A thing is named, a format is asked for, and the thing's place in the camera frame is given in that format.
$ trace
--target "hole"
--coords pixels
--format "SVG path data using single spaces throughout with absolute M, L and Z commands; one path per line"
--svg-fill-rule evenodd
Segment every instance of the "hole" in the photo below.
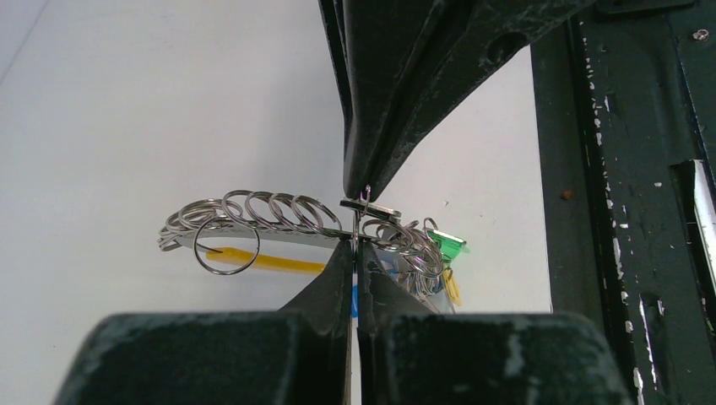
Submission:
M 487 47 L 487 58 L 492 63 L 505 62 L 525 45 L 527 38 L 524 35 L 510 32 L 498 37 Z

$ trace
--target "black metal frame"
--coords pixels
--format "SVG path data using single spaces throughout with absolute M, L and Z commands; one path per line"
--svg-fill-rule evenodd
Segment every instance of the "black metal frame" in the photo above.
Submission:
M 597 11 L 533 47 L 555 310 L 603 322 L 644 403 L 711 403 L 702 300 L 713 292 L 688 162 L 712 161 L 716 43 L 692 33 L 716 20 L 716 3 L 617 20 Z

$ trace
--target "screw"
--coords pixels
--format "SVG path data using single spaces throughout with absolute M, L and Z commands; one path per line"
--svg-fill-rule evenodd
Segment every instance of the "screw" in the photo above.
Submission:
M 708 30 L 700 29 L 692 34 L 694 40 L 704 42 L 708 39 Z

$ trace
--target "bunch of metal rings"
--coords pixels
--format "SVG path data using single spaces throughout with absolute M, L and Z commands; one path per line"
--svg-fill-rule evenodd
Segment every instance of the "bunch of metal rings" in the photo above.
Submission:
M 245 197 L 243 205 L 232 198 Z M 267 219 L 257 213 L 253 204 L 256 200 L 268 204 L 273 215 Z M 281 206 L 287 207 L 296 216 L 298 222 L 286 218 Z M 337 228 L 325 226 L 325 218 Z M 403 226 L 383 219 L 368 219 L 361 228 L 360 237 L 369 240 L 376 248 L 396 252 L 405 258 L 410 265 L 412 276 L 404 278 L 404 287 L 418 295 L 434 294 L 439 287 L 443 272 L 442 255 L 439 247 L 427 234 L 428 223 L 437 229 L 435 221 L 426 219 L 423 229 L 417 229 L 418 221 Z M 367 234 L 367 228 L 375 226 L 375 234 Z M 226 228 L 244 228 L 253 233 L 257 241 L 252 259 L 243 266 L 232 270 L 219 270 L 209 266 L 199 255 L 200 251 L 211 251 L 211 248 L 198 243 L 199 236 L 205 230 L 222 230 Z M 180 247 L 179 237 L 193 238 L 194 256 L 206 270 L 220 275 L 239 273 L 249 268 L 258 257 L 261 249 L 259 231 L 296 232 L 300 234 L 319 234 L 328 238 L 349 239 L 352 234 L 343 231 L 338 217 L 315 198 L 291 195 L 283 192 L 251 192 L 235 190 L 226 193 L 223 198 L 208 198 L 192 202 L 166 219 L 165 226 L 160 230 L 157 240 L 162 251 L 171 251 Z

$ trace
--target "yellow clip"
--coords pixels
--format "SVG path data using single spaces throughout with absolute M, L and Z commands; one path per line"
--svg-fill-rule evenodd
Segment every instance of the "yellow clip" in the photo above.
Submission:
M 215 249 L 216 251 L 206 252 L 206 258 L 214 262 L 240 266 L 253 257 L 253 253 L 250 251 L 243 251 L 233 247 L 217 247 Z M 252 267 L 254 266 L 277 272 L 300 274 L 319 274 L 326 267 L 323 263 L 303 262 L 266 255 L 258 255 Z
M 445 290 L 453 304 L 462 306 L 463 300 L 460 298 L 460 288 L 458 288 L 458 284 L 455 282 L 453 270 L 450 267 L 446 268 L 442 273 L 442 282 L 445 283 Z

